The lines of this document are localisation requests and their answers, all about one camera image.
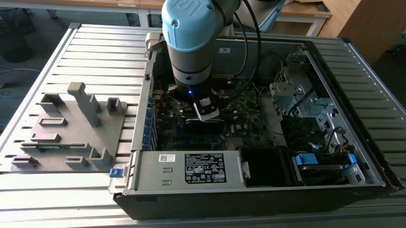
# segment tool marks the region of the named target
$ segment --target blue cable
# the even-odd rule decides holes
[[[16,68],[16,69],[8,69],[8,70],[5,70],[5,71],[0,72],[0,74],[4,74],[4,73],[11,72],[11,71],[13,71],[13,70],[28,70],[28,71],[33,71],[33,72],[40,73],[40,71],[36,70],[36,69],[31,69],[31,68]]]
[[[0,97],[3,97],[3,98],[11,98],[11,99],[17,99],[17,98],[23,98],[25,96],[3,96],[3,95],[0,95]]]
[[[0,74],[4,74],[4,73],[7,73],[7,72],[15,71],[15,70],[28,70],[28,71],[37,72],[37,73],[40,74],[40,71],[39,71],[39,70],[31,69],[31,68],[8,69],[8,70],[0,72]],[[17,98],[23,98],[24,96],[4,96],[4,95],[0,95],[0,97],[3,97],[3,98],[11,98],[11,99],[17,99]]]

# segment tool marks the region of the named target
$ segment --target wooden desk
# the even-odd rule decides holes
[[[161,13],[163,3],[164,0],[0,0],[4,7],[136,13],[141,27],[149,27],[148,17]],[[283,7],[276,21],[310,23],[306,35],[316,36],[330,17],[331,13],[319,11],[314,3],[292,2]]]
[[[112,0],[112,1],[92,1],[92,0],[0,0],[1,2],[13,2],[13,7],[19,4],[35,3],[35,4],[59,4],[71,6],[93,6],[93,7],[137,7],[140,0]]]

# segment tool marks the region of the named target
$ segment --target white label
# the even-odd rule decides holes
[[[159,162],[175,162],[175,155],[173,154],[160,154]]]
[[[135,7],[133,4],[117,4],[119,6],[124,6],[124,7]]]
[[[319,15],[319,14],[316,14],[315,17],[316,18],[328,18],[330,16],[328,15]]]
[[[220,54],[230,54],[231,49],[230,48],[220,48],[219,53]]]

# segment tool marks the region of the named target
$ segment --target gray 3d-printed part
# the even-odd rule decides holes
[[[83,82],[71,82],[68,87],[68,94],[72,95],[77,101],[77,106],[83,115],[85,116],[88,123],[92,127],[99,127],[100,119],[97,117],[97,108],[93,106],[95,96],[88,95],[84,92],[85,85]]]
[[[67,120],[63,117],[56,118],[43,118],[39,121],[41,126],[65,126],[68,124]]]
[[[53,134],[32,133],[29,140],[40,143],[55,143],[61,140],[61,137],[57,133]]]
[[[40,161],[40,165],[36,167],[13,167],[15,171],[37,171],[37,172],[53,172],[53,171],[80,171],[80,172],[100,172],[108,171],[113,165],[113,157],[117,150],[121,126],[124,121],[124,115],[109,115],[107,111],[107,102],[99,102],[101,109],[97,116],[100,118],[101,125],[97,128],[92,128],[81,111],[79,109],[76,101],[65,101],[64,104],[57,105],[57,113],[52,113],[53,118],[64,118],[68,122],[61,126],[43,126],[40,121],[48,119],[49,113],[43,112],[37,118],[37,124],[32,128],[32,133],[36,134],[59,134],[61,140],[59,142],[32,142],[27,140],[21,143],[21,150],[33,156]],[[127,103],[121,102],[121,107],[127,110]],[[96,149],[101,153],[100,157],[111,157],[112,162],[105,165],[108,159],[104,158],[103,166],[96,166],[91,162],[91,150]],[[65,165],[67,156],[83,156],[88,161],[88,166],[68,166]]]
[[[107,111],[109,115],[123,115],[124,109],[119,98],[111,97],[107,99]]]
[[[20,146],[20,149],[28,153],[28,154],[36,154],[36,153],[41,153],[40,148],[36,145],[37,143],[29,143],[29,145],[23,145]]]
[[[57,106],[61,105],[64,101],[59,97],[59,94],[44,94],[39,105],[43,107],[48,114],[59,113]]]
[[[83,156],[67,156],[64,163],[72,168],[88,167],[89,163]]]
[[[112,164],[113,158],[104,148],[101,154],[99,154],[96,148],[92,148],[89,153],[89,161],[96,167],[108,167]]]
[[[19,167],[19,168],[32,168],[36,167],[37,165],[37,160],[33,159],[33,157],[27,156],[27,155],[19,155],[15,156],[15,158],[12,159],[12,164]]]
[[[93,94],[88,95],[88,100],[89,100],[91,106],[95,108],[96,113],[101,112],[100,104],[99,104],[97,99]]]

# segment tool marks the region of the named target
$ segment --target metal table surface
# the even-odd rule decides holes
[[[149,31],[159,29],[100,25],[68,29],[0,137],[1,159],[21,152],[19,143],[28,137],[43,111],[35,104],[41,93],[65,93],[68,83],[80,81],[87,84],[85,92],[93,93],[99,101],[113,95],[128,103],[115,162],[128,161],[144,73],[144,39]],[[406,180],[405,110],[351,44],[334,38],[267,36],[315,43],[398,177]],[[68,94],[61,94],[61,98],[72,100]],[[405,190],[326,213],[133,221],[115,204],[108,183],[107,173],[0,175],[0,222],[4,222],[0,227],[212,227],[284,222],[307,222],[315,226],[330,224],[330,221],[342,226],[343,221],[370,221],[375,225],[384,221],[405,221],[405,218],[395,218],[406,214]]]

